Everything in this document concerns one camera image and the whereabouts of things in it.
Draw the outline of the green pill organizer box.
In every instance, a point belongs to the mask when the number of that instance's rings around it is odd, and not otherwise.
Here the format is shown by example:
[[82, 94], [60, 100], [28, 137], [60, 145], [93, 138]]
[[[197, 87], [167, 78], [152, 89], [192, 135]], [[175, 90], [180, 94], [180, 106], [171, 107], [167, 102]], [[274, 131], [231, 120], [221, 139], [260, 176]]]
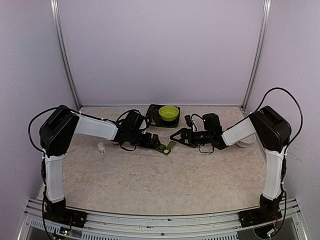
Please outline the green pill organizer box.
[[170, 141], [168, 145], [164, 145], [161, 143], [155, 148], [155, 150], [167, 156], [170, 154], [175, 145], [176, 143], [174, 141]]

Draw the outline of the white pill bottle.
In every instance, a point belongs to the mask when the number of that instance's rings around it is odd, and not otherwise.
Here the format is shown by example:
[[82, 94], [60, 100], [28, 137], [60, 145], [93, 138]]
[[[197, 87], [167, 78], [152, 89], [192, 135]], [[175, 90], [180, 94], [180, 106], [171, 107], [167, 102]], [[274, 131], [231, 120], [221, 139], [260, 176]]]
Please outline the white pill bottle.
[[106, 153], [106, 148], [105, 148], [105, 145], [103, 142], [99, 142], [97, 144], [97, 148], [98, 148], [98, 151], [101, 153], [101, 154], [105, 154]]

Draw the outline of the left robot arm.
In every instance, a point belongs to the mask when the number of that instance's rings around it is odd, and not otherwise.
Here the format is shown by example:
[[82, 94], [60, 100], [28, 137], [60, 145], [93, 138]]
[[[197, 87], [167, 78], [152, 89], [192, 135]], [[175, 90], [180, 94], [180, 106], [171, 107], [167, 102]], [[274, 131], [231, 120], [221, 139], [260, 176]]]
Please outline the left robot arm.
[[39, 130], [43, 151], [42, 177], [46, 188], [44, 195], [53, 204], [50, 214], [61, 223], [70, 218], [69, 209], [62, 205], [65, 203], [62, 177], [63, 159], [74, 135], [155, 150], [161, 143], [158, 135], [147, 132], [150, 122], [150, 118], [136, 109], [126, 111], [114, 121], [77, 112], [65, 105], [57, 107]]

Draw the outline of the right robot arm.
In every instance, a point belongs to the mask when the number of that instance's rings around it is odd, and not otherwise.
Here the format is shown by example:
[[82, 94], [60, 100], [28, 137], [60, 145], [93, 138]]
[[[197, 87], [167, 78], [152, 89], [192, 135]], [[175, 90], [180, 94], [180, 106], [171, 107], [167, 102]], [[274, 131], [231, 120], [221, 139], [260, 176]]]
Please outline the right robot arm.
[[285, 154], [292, 133], [290, 124], [270, 106], [249, 114], [226, 130], [222, 129], [215, 113], [207, 113], [201, 119], [204, 129], [198, 131], [193, 117], [186, 115], [188, 127], [172, 134], [170, 140], [190, 148], [210, 144], [213, 149], [223, 150], [251, 136], [259, 139], [266, 156], [266, 177], [255, 216], [260, 222], [268, 221], [284, 195]]

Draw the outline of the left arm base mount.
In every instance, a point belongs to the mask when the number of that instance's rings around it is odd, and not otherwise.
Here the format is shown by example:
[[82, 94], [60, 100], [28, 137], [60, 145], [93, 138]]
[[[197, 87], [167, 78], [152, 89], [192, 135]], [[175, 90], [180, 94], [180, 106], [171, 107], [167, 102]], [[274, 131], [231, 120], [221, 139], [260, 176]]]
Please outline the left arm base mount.
[[87, 215], [84, 211], [52, 206], [45, 210], [44, 218], [66, 226], [84, 228]]

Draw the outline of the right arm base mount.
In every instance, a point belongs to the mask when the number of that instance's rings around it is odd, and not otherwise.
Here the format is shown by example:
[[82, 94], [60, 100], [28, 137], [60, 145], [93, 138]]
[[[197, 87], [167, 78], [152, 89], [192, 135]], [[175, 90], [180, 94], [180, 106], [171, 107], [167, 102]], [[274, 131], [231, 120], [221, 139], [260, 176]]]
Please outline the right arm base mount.
[[282, 213], [279, 207], [268, 212], [264, 207], [243, 210], [238, 213], [239, 221], [242, 228], [260, 225], [275, 221], [282, 218]]

